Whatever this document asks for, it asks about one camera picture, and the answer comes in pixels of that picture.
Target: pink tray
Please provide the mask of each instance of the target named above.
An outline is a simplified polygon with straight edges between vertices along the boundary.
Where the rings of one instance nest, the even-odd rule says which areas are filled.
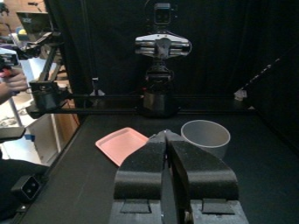
[[[96,146],[109,159],[121,165],[126,156],[145,145],[148,138],[130,128],[112,132],[96,141]]]

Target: black curtain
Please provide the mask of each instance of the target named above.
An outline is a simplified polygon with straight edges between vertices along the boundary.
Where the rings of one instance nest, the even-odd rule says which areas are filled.
[[[92,77],[98,78],[98,88],[106,95],[128,95],[142,87],[152,59],[134,54],[134,39],[146,35],[145,11],[153,10],[154,2],[164,1],[45,0],[64,37],[62,52],[73,93],[90,93]],[[174,74],[173,92],[233,95],[283,55],[279,65],[248,86],[248,102],[299,144],[297,49],[293,47],[299,42],[299,2],[168,2],[177,3],[177,18],[169,31],[192,44],[186,57],[165,61]]]

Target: camera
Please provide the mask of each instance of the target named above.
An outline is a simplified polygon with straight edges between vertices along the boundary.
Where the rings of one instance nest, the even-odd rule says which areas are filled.
[[[153,23],[156,25],[168,25],[170,23],[170,4],[157,3],[153,6]]]

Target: person's hand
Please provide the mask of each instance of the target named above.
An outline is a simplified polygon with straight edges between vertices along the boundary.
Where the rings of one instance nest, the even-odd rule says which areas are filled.
[[[24,91],[28,88],[22,72],[10,69],[2,69],[0,77],[12,92]]]

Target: black clamp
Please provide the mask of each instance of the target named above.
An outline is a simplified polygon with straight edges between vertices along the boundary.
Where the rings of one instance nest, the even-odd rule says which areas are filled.
[[[169,130],[128,156],[114,182],[110,224],[248,223],[233,171]]]

